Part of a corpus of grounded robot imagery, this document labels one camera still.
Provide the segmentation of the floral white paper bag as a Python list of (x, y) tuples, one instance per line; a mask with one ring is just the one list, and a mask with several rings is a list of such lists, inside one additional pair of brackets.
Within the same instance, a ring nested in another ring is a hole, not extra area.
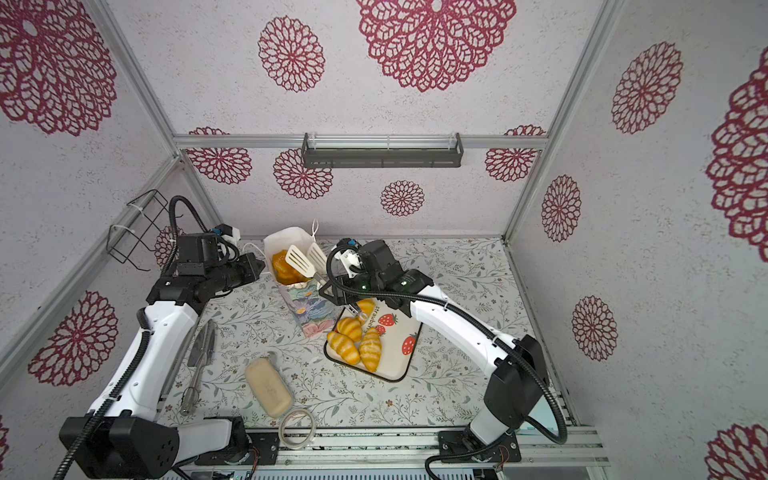
[(296, 245), (306, 256), (308, 247), (316, 242), (319, 222), (314, 219), (311, 231), (301, 227), (288, 227), (268, 235), (263, 240), (263, 247), (253, 242), (244, 242), (241, 247), (246, 253), (257, 253), (266, 262), (268, 271), (278, 286), (278, 292), (284, 299), (288, 309), (296, 319), (300, 329), (308, 338), (322, 334), (331, 329), (339, 315), (339, 308), (319, 294), (323, 277), (317, 274), (307, 282), (293, 285), (282, 285), (276, 281), (271, 259), (276, 253), (287, 250), (290, 245)]

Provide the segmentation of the croissant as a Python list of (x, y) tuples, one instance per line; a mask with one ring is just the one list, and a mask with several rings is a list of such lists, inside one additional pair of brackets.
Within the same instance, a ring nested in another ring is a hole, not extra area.
[(359, 345), (359, 356), (368, 372), (375, 373), (378, 370), (382, 356), (382, 344), (376, 328), (368, 329), (363, 335)]
[(348, 365), (357, 365), (361, 361), (360, 353), (351, 338), (331, 331), (327, 335), (327, 342), (331, 349)]
[(354, 343), (360, 342), (363, 337), (362, 322), (358, 317), (340, 319), (335, 326), (335, 331), (345, 335)]
[(376, 302), (373, 299), (363, 299), (359, 300), (356, 305), (359, 307), (361, 313), (366, 317), (370, 318), (374, 312), (376, 311)]

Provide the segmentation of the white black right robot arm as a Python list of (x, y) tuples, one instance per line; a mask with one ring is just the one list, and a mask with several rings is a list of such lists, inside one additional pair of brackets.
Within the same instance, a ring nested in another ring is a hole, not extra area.
[(441, 439), (439, 453), (424, 462), (427, 471), (436, 462), (485, 462), (495, 454), (508, 459), (525, 424), (556, 445), (566, 444), (565, 416), (550, 389), (543, 349), (532, 336), (516, 338), (480, 321), (431, 277), (404, 269), (383, 240), (361, 244), (344, 238), (330, 254), (316, 243), (308, 252), (291, 245), (285, 261), (303, 277), (323, 278), (318, 293), (325, 300), (345, 307), (381, 300), (437, 331), (482, 370), (488, 380), (482, 409), (455, 439)]

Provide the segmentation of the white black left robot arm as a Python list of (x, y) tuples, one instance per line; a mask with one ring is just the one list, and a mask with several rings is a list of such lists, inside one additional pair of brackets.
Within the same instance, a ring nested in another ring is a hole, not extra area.
[(65, 478), (72, 466), (90, 479), (159, 479), (201, 455), (247, 449), (245, 430), (233, 417), (180, 427), (156, 420), (164, 385), (207, 303), (256, 282), (265, 268), (254, 254), (238, 249), (229, 225), (180, 233), (179, 204), (201, 219), (186, 197), (169, 200), (170, 256), (146, 306), (136, 313), (138, 332), (112, 379), (85, 415), (69, 417), (61, 427), (66, 453), (56, 479)]

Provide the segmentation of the beige oval bread loaf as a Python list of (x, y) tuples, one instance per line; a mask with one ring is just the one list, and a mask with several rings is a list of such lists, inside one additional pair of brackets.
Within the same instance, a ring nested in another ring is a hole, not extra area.
[(281, 375), (267, 357), (250, 363), (245, 380), (259, 404), (271, 418), (280, 418), (293, 405), (293, 396)]

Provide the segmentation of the metal whisk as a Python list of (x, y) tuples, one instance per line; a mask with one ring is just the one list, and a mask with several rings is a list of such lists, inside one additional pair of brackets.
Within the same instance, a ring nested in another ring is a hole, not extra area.
[(190, 415), (198, 402), (200, 395), (200, 383), (206, 366), (212, 361), (215, 349), (217, 325), (214, 320), (209, 320), (194, 340), (187, 365), (193, 369), (192, 377), (187, 384), (180, 404), (180, 413)]

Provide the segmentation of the white strawberry tray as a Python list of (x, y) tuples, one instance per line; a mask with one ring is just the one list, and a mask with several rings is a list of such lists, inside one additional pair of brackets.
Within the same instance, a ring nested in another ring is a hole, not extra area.
[(422, 324), (406, 316), (404, 313), (388, 307), (383, 301), (374, 301), (377, 308), (370, 318), (366, 318), (357, 305), (352, 305), (343, 310), (336, 324), (344, 317), (358, 317), (362, 322), (363, 335), (370, 328), (378, 330), (382, 344), (382, 356), (378, 370), (375, 373), (368, 372), (362, 361), (357, 365), (346, 364), (331, 349), (327, 342), (327, 337), (324, 353), (329, 360), (339, 365), (352, 368), (387, 382), (399, 382), (408, 372)]

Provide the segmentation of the clear tape roll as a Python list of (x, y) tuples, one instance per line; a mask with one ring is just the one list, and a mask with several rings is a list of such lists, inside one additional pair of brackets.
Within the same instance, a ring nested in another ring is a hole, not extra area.
[(308, 447), (317, 431), (314, 415), (306, 408), (295, 408), (288, 412), (278, 426), (278, 438), (288, 450)]

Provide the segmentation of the black wall shelf rack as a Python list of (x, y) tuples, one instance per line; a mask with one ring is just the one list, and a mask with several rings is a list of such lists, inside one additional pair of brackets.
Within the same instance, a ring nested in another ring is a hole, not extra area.
[(434, 147), (417, 147), (413, 141), (394, 142), (391, 137), (384, 146), (374, 147), (374, 141), (360, 146), (320, 146), (309, 134), (304, 136), (300, 148), (302, 165), (308, 169), (423, 169), (459, 168), (462, 165), (464, 146), (456, 134)]

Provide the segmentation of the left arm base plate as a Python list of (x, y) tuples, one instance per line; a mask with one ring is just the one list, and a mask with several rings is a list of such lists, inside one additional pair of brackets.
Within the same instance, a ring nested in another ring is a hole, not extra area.
[(247, 432), (247, 438), (233, 440), (224, 449), (200, 455), (196, 466), (273, 466), (280, 451), (280, 439), (276, 430)]

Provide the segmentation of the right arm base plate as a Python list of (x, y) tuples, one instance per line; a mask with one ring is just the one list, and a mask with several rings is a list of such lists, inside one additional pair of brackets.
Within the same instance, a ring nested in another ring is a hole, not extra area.
[(441, 430), (437, 441), (439, 461), (443, 463), (501, 464), (517, 463), (522, 459), (517, 437), (511, 431), (484, 444), (469, 428), (462, 431)]

